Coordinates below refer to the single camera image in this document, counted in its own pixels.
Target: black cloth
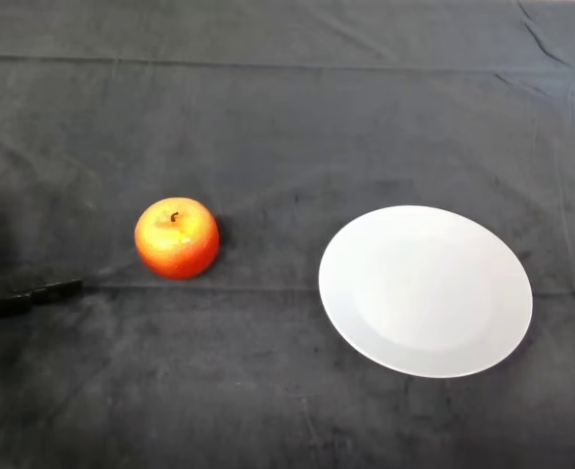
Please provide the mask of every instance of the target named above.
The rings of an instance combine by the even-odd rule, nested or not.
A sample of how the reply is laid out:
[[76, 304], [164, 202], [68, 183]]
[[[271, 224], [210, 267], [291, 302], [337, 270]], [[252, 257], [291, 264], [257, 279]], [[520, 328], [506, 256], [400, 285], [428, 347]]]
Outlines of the black cloth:
[[[167, 196], [218, 217], [153, 276]], [[475, 220], [534, 291], [516, 352], [420, 379], [341, 339], [321, 255], [356, 216]], [[575, 467], [575, 1], [0, 1], [0, 469]]]

